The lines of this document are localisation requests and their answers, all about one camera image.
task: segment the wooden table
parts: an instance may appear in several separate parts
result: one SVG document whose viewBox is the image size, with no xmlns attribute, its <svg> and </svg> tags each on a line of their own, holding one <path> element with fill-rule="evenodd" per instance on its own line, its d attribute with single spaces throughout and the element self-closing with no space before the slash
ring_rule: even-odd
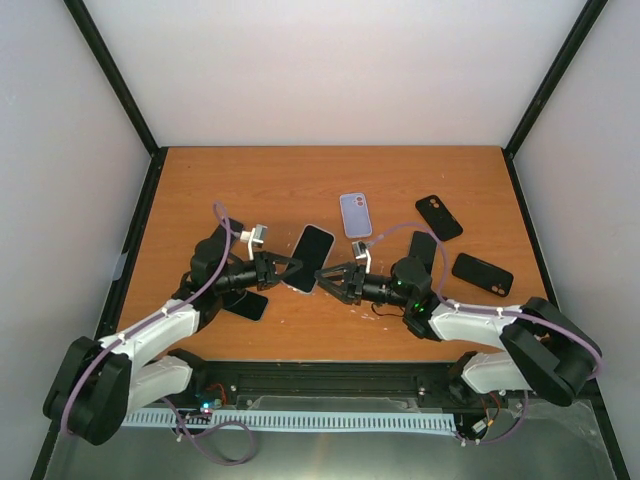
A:
<svg viewBox="0 0 640 480">
<path fill-rule="evenodd" d="M 157 310 L 176 290 L 194 246 L 217 226 L 214 200 L 246 226 L 267 225 L 265 249 L 275 253 L 290 255 L 305 224 L 333 232 L 327 265 L 335 265 L 353 258 L 338 203 L 350 192 L 366 195 L 376 235 L 400 222 L 421 221 L 415 201 L 437 194 L 464 228 L 445 244 L 451 261 L 466 252 L 515 277 L 504 299 L 452 276 L 445 295 L 487 305 L 545 296 L 498 147 L 171 148 L 119 327 Z M 411 234 L 399 231 L 376 245 L 372 273 L 388 274 L 406 255 Z M 233 251 L 246 258 L 246 245 Z M 440 278 L 441 258 L 433 274 Z M 467 342 L 418 340 L 402 319 L 378 317 L 368 302 L 344 305 L 317 287 L 311 295 L 285 286 L 265 294 L 270 303 L 260 322 L 221 312 L 178 345 L 206 359 L 282 361 L 452 361 L 478 349 Z"/>
</svg>

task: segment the black phone case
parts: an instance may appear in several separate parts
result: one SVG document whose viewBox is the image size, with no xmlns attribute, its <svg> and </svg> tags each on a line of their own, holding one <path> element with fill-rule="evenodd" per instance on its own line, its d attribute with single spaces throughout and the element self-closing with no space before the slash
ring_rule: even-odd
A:
<svg viewBox="0 0 640 480">
<path fill-rule="evenodd" d="M 458 255 L 451 273 L 499 297 L 509 295 L 513 284 L 513 274 L 466 253 Z"/>
<path fill-rule="evenodd" d="M 250 290 L 244 293 L 229 292 L 222 295 L 223 309 L 253 322 L 262 319 L 269 299 Z"/>
<path fill-rule="evenodd" d="M 409 256 L 419 258 L 427 272 L 431 273 L 437 247 L 436 241 L 428 233 L 413 232 L 411 245 L 409 245 Z"/>
<path fill-rule="evenodd" d="M 416 209 L 443 242 L 462 235 L 462 226 L 437 195 L 418 200 Z"/>
<path fill-rule="evenodd" d="M 244 228 L 244 223 L 241 223 L 237 220 L 234 220 L 233 218 L 230 218 L 229 226 L 231 226 L 231 230 L 233 230 L 234 232 L 242 233 L 242 229 Z M 224 239 L 226 238 L 226 236 L 227 234 L 222 225 L 218 225 L 216 229 L 213 231 L 213 233 L 211 234 L 211 238 L 213 238 L 216 242 L 222 242 L 222 243 L 224 243 Z M 236 240 L 238 240 L 238 237 L 233 235 L 231 237 L 232 247 L 236 243 Z"/>
</svg>

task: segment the red wire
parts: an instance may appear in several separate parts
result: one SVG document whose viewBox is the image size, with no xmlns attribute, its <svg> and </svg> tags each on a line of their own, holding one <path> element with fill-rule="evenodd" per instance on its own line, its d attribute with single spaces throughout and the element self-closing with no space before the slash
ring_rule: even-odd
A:
<svg viewBox="0 0 640 480">
<path fill-rule="evenodd" d="M 487 420 L 491 420 L 489 418 L 489 412 L 487 411 L 487 404 L 484 401 L 484 398 L 480 397 L 480 401 L 482 402 L 482 409 L 484 410 L 484 416 L 487 417 Z"/>
<path fill-rule="evenodd" d="M 214 391 L 216 388 L 219 388 L 219 389 L 220 389 L 220 392 L 222 392 L 222 405 L 223 405 L 223 406 L 224 406 L 224 405 L 226 405 L 226 404 L 227 404 L 227 394 L 226 394 L 226 392 L 224 391 L 224 387 L 222 386 L 222 384 L 221 384 L 221 383 L 214 383 L 213 385 L 209 385 L 209 386 L 206 388 L 206 390 L 207 390 L 208 392 L 212 392 L 212 391 Z"/>
<path fill-rule="evenodd" d="M 496 394 L 493 392 L 489 392 L 489 396 L 491 398 L 493 398 L 493 401 L 496 403 L 496 406 L 498 407 L 498 411 L 496 412 L 495 416 L 493 417 L 493 419 L 495 420 L 496 417 L 498 416 L 498 414 L 500 413 L 500 400 L 498 400 L 498 397 L 496 397 Z"/>
</svg>

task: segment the purple cable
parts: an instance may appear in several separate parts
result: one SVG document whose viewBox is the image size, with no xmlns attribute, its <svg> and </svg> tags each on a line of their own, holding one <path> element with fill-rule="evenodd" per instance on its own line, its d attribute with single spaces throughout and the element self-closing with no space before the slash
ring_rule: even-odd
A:
<svg viewBox="0 0 640 480">
<path fill-rule="evenodd" d="M 529 410 L 529 392 L 527 392 L 525 390 L 524 391 L 524 399 L 522 400 L 522 412 L 520 412 L 520 417 L 516 420 L 516 423 L 514 423 L 509 430 L 507 430 L 502 435 L 500 435 L 500 436 L 498 436 L 496 438 L 492 438 L 491 440 L 480 440 L 479 445 L 492 445 L 494 443 L 501 442 L 501 441 L 506 440 L 507 438 L 511 437 L 514 433 L 516 433 L 518 431 L 518 429 L 524 423 L 524 417 L 527 415 L 527 411 L 528 410 Z M 458 432 L 455 432 L 454 436 L 458 440 L 460 440 L 461 442 L 466 441 L 464 438 L 462 438 L 460 436 L 460 434 Z"/>
<path fill-rule="evenodd" d="M 456 308 L 456 304 L 453 302 L 448 302 L 447 300 L 445 300 L 445 298 L 442 296 L 442 287 L 444 287 L 444 282 L 447 279 L 448 275 L 449 275 L 449 257 L 447 255 L 447 251 L 444 248 L 444 245 L 442 244 L 442 241 L 440 241 L 440 239 L 436 236 L 435 233 L 433 233 L 433 230 L 431 230 L 430 228 L 426 227 L 425 225 L 421 224 L 421 223 L 417 223 L 417 222 L 408 222 L 408 223 L 401 223 L 399 225 L 396 225 L 394 227 L 391 227 L 390 229 L 388 229 L 386 232 L 378 235 L 376 238 L 374 238 L 371 242 L 367 243 L 367 247 L 373 247 L 376 243 L 378 243 L 380 240 L 382 240 L 383 238 L 385 238 L 387 235 L 395 232 L 396 230 L 399 230 L 401 228 L 406 228 L 406 227 L 413 227 L 413 228 L 418 228 L 421 231 L 428 233 L 429 235 L 431 235 L 431 237 L 435 240 L 436 245 L 438 246 L 438 249 L 440 250 L 440 253 L 442 254 L 442 261 L 443 261 L 443 273 L 442 273 L 442 277 L 440 278 L 440 282 L 438 283 L 438 287 L 434 290 L 435 294 L 438 297 L 438 300 L 440 300 L 440 303 L 443 303 L 445 305 L 447 305 L 450 308 Z M 535 317 L 533 315 L 529 315 L 527 313 L 522 313 L 522 312 L 518 312 L 518 311 L 513 311 L 513 310 L 502 310 L 502 311 L 497 311 L 496 309 L 499 307 L 468 307 L 465 305 L 459 305 L 458 306 L 458 311 L 463 312 L 463 313 L 471 313 L 474 315 L 486 315 L 486 314 L 496 314 L 498 313 L 499 315 L 503 315 L 503 316 L 509 316 L 509 317 L 518 317 L 521 318 L 523 320 L 528 320 L 532 323 L 538 324 L 538 325 L 542 325 L 543 327 L 548 328 L 549 330 L 554 330 L 556 332 L 558 332 L 561 335 L 564 335 L 565 337 L 567 337 L 569 340 L 577 343 L 578 345 L 580 345 L 582 348 L 584 348 L 587 352 L 589 352 L 589 354 L 593 357 L 595 363 L 596 363 L 596 368 L 593 370 L 593 372 L 591 372 L 591 375 L 589 376 L 589 380 L 592 378 L 595 378 L 598 373 L 600 373 L 603 369 L 603 363 L 602 363 L 602 356 L 598 353 L 598 351 L 593 348 L 593 346 L 591 346 L 591 344 L 585 340 L 583 340 L 582 338 L 580 338 L 579 336 L 577 336 L 576 334 L 574 334 L 573 332 L 570 332 L 569 330 L 567 330 L 566 328 L 562 328 L 559 325 L 555 325 L 543 318 L 538 318 Z"/>
<path fill-rule="evenodd" d="M 220 217 L 220 214 L 218 213 L 218 208 L 222 211 L 222 217 Z M 224 253 L 222 254 L 222 259 L 220 261 L 220 264 L 218 265 L 218 268 L 216 269 L 216 271 L 213 272 L 213 275 L 211 275 L 211 278 L 209 278 L 207 283 L 205 283 L 202 286 L 202 288 L 200 288 L 200 290 L 195 292 L 193 295 L 191 295 L 185 301 L 180 302 L 179 304 L 169 308 L 167 310 L 167 313 L 173 313 L 176 310 L 180 310 L 186 304 L 193 302 L 193 300 L 195 300 L 200 295 L 202 295 L 211 286 L 211 284 L 213 282 L 215 282 L 216 278 L 218 278 L 218 276 L 220 275 L 220 272 L 222 272 L 222 269 L 225 267 L 225 265 L 227 263 L 227 257 L 229 256 L 229 250 L 231 249 L 231 235 L 233 234 L 233 232 L 231 230 L 231 225 L 229 224 L 229 216 L 227 215 L 227 209 L 220 202 L 215 202 L 213 204 L 213 213 L 216 216 L 216 218 L 218 219 L 218 222 L 224 227 L 224 229 L 226 231 Z M 151 317 L 149 317 L 144 322 L 141 322 L 140 325 L 138 325 L 137 327 L 135 327 L 131 331 L 129 331 L 125 335 L 124 339 L 128 340 L 129 338 L 131 338 L 133 335 L 135 335 L 136 333 L 138 333 L 142 329 L 147 328 L 152 323 L 155 323 L 158 320 L 164 318 L 164 316 L 165 315 L 164 315 L 163 312 L 158 312 L 157 314 L 152 315 Z M 67 400 L 67 403 L 64 406 L 64 410 L 62 411 L 62 418 L 60 419 L 60 430 L 62 431 L 62 433 L 64 435 L 67 435 L 67 436 L 73 435 L 73 432 L 71 432 L 69 430 L 69 428 L 68 428 L 69 415 L 71 414 L 71 409 L 73 408 L 74 402 L 76 401 L 76 399 L 78 398 L 78 395 L 80 394 L 80 390 L 82 390 L 82 387 L 84 386 L 85 383 L 87 383 L 87 380 L 89 379 L 89 376 L 91 375 L 91 373 L 93 373 L 93 371 L 100 364 L 100 362 L 102 362 L 102 360 L 104 360 L 104 358 L 109 354 L 109 352 L 111 352 L 114 348 L 116 348 L 120 344 L 122 344 L 122 340 L 117 339 L 116 341 L 114 341 L 109 346 L 104 347 L 104 350 L 102 350 L 98 354 L 98 356 L 89 364 L 87 369 L 82 373 L 82 375 L 78 379 L 78 383 L 76 383 L 75 387 L 71 391 L 71 394 L 69 395 L 69 399 Z"/>
<path fill-rule="evenodd" d="M 256 452 L 257 452 L 256 438 L 255 438 L 255 435 L 253 434 L 253 432 L 244 423 L 238 422 L 238 421 L 235 421 L 235 420 L 230 420 L 228 422 L 222 422 L 222 423 L 219 423 L 218 425 L 215 425 L 214 427 L 208 428 L 202 433 L 198 433 L 196 435 L 193 435 L 189 431 L 189 427 L 187 426 L 187 424 L 185 423 L 184 419 L 182 418 L 182 415 L 180 415 L 180 412 L 178 412 L 178 409 L 176 408 L 176 406 L 173 403 L 171 403 L 171 401 L 169 399 L 167 399 L 167 398 L 163 398 L 162 401 L 167 404 L 167 406 L 171 409 L 171 411 L 173 411 L 174 415 L 176 416 L 176 420 L 178 421 L 178 430 L 180 432 L 182 432 L 182 434 L 189 439 L 191 444 L 202 455 L 207 457 L 213 463 L 216 463 L 218 465 L 223 465 L 225 467 L 233 467 L 233 466 L 236 466 L 236 465 L 242 465 L 243 463 L 247 463 L 249 460 L 251 460 L 253 457 L 255 457 Z M 222 458 L 218 458 L 215 455 L 213 455 L 212 453 L 207 452 L 198 443 L 198 440 L 197 440 L 198 438 L 202 438 L 202 437 L 206 437 L 208 435 L 212 435 L 215 432 L 219 431 L 220 429 L 222 429 L 224 427 L 227 427 L 227 426 L 230 426 L 230 425 L 235 425 L 237 427 L 242 428 L 245 432 L 247 432 L 247 434 L 249 436 L 249 451 L 242 458 L 240 458 L 238 460 L 224 460 Z"/>
</svg>

